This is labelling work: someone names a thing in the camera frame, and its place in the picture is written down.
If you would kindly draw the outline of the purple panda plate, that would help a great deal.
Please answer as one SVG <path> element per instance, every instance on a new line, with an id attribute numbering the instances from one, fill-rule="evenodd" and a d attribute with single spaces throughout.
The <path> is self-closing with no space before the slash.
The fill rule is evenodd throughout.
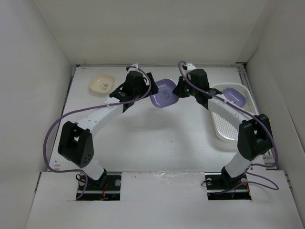
<path id="1" fill-rule="evenodd" d="M 246 104 L 246 97 L 234 88 L 225 88 L 222 91 L 222 94 L 226 97 L 226 99 L 240 108 L 243 108 Z"/>
<path id="2" fill-rule="evenodd" d="M 152 104 L 157 108 L 165 108 L 178 102 L 179 97 L 173 93 L 176 83 L 172 79 L 156 81 L 158 93 L 151 95 Z"/>

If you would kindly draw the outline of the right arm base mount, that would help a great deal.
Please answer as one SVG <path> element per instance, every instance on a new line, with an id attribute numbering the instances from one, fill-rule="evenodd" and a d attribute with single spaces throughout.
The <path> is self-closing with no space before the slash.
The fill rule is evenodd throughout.
<path id="1" fill-rule="evenodd" d="M 231 178 L 223 168 L 221 172 L 207 172 L 201 186 L 206 188 L 208 200 L 251 200 L 245 172 Z"/>

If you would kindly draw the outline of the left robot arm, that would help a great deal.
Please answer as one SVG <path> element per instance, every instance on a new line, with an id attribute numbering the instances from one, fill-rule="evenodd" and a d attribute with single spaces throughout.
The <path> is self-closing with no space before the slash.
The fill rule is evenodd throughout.
<path id="1" fill-rule="evenodd" d="M 67 121 L 61 131 L 58 153 L 82 169 L 95 189 L 106 185 L 107 171 L 93 159 L 93 138 L 113 118 L 134 105 L 134 100 L 158 93 L 153 75 L 133 70 L 128 71 L 125 82 L 109 94 L 106 107 L 93 111 L 85 118 L 73 123 Z"/>

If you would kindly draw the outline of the cream panda plate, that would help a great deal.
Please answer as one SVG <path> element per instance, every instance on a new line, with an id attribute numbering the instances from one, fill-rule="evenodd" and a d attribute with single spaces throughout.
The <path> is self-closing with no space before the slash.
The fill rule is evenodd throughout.
<path id="1" fill-rule="evenodd" d="M 115 78 L 109 74 L 96 75 L 90 82 L 90 90 L 92 92 L 108 95 L 111 93 L 115 84 Z"/>

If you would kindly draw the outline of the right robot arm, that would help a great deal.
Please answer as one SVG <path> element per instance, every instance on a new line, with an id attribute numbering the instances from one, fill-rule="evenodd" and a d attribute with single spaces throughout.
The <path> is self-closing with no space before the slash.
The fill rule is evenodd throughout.
<path id="1" fill-rule="evenodd" d="M 236 106 L 222 91 L 209 86 L 203 69 L 179 70 L 181 76 L 173 93 L 179 98 L 192 96 L 205 109 L 218 114 L 238 131 L 237 153 L 223 167 L 221 184 L 231 188 L 259 156 L 275 147 L 269 119 Z"/>

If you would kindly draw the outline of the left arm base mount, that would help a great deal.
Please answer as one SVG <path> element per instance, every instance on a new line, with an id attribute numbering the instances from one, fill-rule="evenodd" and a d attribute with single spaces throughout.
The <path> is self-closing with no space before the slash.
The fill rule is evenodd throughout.
<path id="1" fill-rule="evenodd" d="M 78 181 L 78 189 L 76 198 L 78 201 L 120 201 L 122 173 L 110 172 L 107 174 L 106 180 L 102 182 L 102 186 L 98 185 L 91 179 L 88 179 L 85 188 L 84 174 L 75 176 Z"/>

